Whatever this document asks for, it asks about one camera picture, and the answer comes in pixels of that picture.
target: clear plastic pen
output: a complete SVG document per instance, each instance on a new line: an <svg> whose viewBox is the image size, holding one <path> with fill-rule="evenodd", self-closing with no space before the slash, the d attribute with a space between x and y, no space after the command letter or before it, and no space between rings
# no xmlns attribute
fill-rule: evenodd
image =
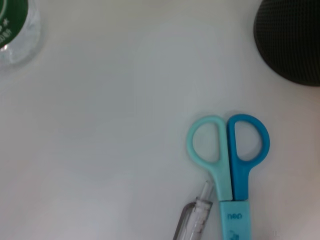
<svg viewBox="0 0 320 240"><path fill-rule="evenodd" d="M213 184L206 181L201 195L187 204L181 213L173 240L200 240L212 207L209 197Z"/></svg>

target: black speaker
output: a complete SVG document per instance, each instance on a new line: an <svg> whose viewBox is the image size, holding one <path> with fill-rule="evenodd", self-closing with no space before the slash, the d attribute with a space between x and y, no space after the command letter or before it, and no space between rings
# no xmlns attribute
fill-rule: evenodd
<svg viewBox="0 0 320 240"><path fill-rule="evenodd" d="M253 33L275 72L298 84L320 86L320 0L263 0Z"/></svg>

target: light blue scissor handle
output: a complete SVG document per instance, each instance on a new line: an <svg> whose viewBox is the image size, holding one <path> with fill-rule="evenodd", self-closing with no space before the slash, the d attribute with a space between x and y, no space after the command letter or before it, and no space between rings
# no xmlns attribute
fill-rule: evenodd
<svg viewBox="0 0 320 240"><path fill-rule="evenodd" d="M202 159L195 151L193 139L197 129L208 123L216 124L219 136L219 159L216 162L208 162ZM186 137L186 149L190 158L207 169L212 175L215 183L216 194L219 201L231 201L232 186L228 156L228 141L225 121L218 116L205 116L197 120L189 129Z"/></svg>
<svg viewBox="0 0 320 240"><path fill-rule="evenodd" d="M260 134L262 140L262 147L259 154L249 161L241 160L237 153L235 124L239 121L252 124ZM250 170L261 163L269 152L269 134L266 127L257 118L247 114L237 114L228 120L227 135L233 200L244 201L249 197L248 183Z"/></svg>

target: green bottle label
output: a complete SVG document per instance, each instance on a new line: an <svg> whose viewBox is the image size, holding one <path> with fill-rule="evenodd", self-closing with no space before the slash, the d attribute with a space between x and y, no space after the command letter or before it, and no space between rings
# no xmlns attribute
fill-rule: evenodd
<svg viewBox="0 0 320 240"><path fill-rule="evenodd" d="M0 0L0 49L21 31L28 15L28 0Z"/></svg>

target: white table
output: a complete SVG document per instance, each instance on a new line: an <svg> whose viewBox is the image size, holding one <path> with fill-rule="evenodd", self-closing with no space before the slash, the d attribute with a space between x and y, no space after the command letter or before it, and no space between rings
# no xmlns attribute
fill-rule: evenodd
<svg viewBox="0 0 320 240"><path fill-rule="evenodd" d="M1 76L0 238L171 240L208 177L187 156L190 125L248 113L271 140L249 178L253 239L318 239L320 89L264 63L259 4L40 1L41 52ZM216 202L202 239L219 224Z"/></svg>

